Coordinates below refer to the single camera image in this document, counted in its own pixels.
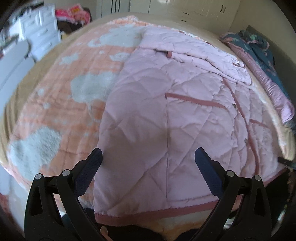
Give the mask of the pink cartoon blanket pile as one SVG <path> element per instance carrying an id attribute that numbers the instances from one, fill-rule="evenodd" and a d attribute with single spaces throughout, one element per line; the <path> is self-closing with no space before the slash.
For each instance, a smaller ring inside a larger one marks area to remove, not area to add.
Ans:
<path id="1" fill-rule="evenodd" d="M 87 25 L 91 22 L 91 15 L 82 8 L 81 4 L 75 4 L 68 9 L 56 9 L 56 18 L 72 24 Z"/>

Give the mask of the orange white fleece blanket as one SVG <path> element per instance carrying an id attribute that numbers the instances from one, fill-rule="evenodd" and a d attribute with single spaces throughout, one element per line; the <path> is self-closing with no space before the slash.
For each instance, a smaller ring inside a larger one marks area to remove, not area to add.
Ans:
<path id="1" fill-rule="evenodd" d="M 30 187 L 72 168 L 96 147 L 107 97 L 146 22 L 127 16 L 79 31 L 22 81 L 3 117 L 1 164 Z"/>

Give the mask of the white drawer chest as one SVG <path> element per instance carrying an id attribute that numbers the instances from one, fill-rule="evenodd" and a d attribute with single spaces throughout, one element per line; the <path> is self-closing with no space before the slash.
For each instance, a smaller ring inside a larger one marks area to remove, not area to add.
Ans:
<path id="1" fill-rule="evenodd" d="M 22 16 L 20 24 L 21 37 L 28 41 L 30 56 L 35 61 L 40 61 L 62 41 L 54 4 L 46 4 Z"/>

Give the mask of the teal pink floral duvet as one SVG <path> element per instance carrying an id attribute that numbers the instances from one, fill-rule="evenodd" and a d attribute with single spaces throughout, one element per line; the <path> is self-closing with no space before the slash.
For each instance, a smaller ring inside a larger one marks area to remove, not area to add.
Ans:
<path id="1" fill-rule="evenodd" d="M 269 96 L 282 123 L 291 121 L 295 107 L 274 68 L 273 54 L 269 42 L 262 36 L 247 30 L 227 32 L 220 36 L 226 44 L 250 69 Z"/>

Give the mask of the beige bed sheet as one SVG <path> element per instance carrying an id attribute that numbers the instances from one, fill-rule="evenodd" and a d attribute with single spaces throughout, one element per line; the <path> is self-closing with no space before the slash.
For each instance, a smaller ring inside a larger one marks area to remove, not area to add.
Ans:
<path id="1" fill-rule="evenodd" d="M 278 143 L 276 147 L 288 160 L 295 158 L 295 140 L 287 122 L 293 113 L 290 101 L 238 47 L 221 48 L 217 39 L 196 30 L 189 33 L 175 24 L 162 26 L 144 21 L 142 16 L 104 18 L 73 33 L 38 62 L 18 84 L 1 117 L 1 165 L 10 169 L 13 144 L 40 127 L 55 128 L 62 135 L 57 156 L 77 159 L 95 147 L 113 142 L 107 136 L 103 112 L 110 110 L 108 98 L 114 98 L 114 80 L 102 80 L 89 88 L 93 100 L 78 103 L 71 96 L 70 82 L 84 74 L 110 72 L 119 78 L 125 70 L 123 61 L 110 60 L 113 53 L 132 53 L 138 47 L 169 52 L 188 66 L 203 67 L 229 82 L 247 88 L 264 106 L 272 119 Z"/>

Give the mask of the white glossy wardrobe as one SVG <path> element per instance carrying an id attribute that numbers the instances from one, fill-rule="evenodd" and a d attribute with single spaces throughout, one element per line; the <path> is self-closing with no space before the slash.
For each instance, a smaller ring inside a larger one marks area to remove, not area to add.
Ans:
<path id="1" fill-rule="evenodd" d="M 97 1 L 97 17 L 128 12 L 167 16 L 220 35 L 230 29 L 239 5 L 238 0 Z"/>

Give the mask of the pink quilted jacket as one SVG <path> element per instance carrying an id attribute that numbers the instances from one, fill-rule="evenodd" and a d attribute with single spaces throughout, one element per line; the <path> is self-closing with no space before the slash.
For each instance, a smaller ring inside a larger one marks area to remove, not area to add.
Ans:
<path id="1" fill-rule="evenodd" d="M 195 164 L 203 148 L 242 177 L 272 180 L 295 142 L 235 56 L 178 31 L 146 27 L 105 106 L 94 178 L 97 222 L 123 226 L 212 208 Z"/>

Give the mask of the white rounded desk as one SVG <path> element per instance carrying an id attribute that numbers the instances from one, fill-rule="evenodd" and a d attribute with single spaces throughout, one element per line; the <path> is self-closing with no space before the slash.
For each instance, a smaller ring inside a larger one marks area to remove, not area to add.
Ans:
<path id="1" fill-rule="evenodd" d="M 20 41 L 1 59 L 1 114 L 18 84 L 35 64 L 34 58 L 28 57 L 29 48 L 27 40 Z"/>

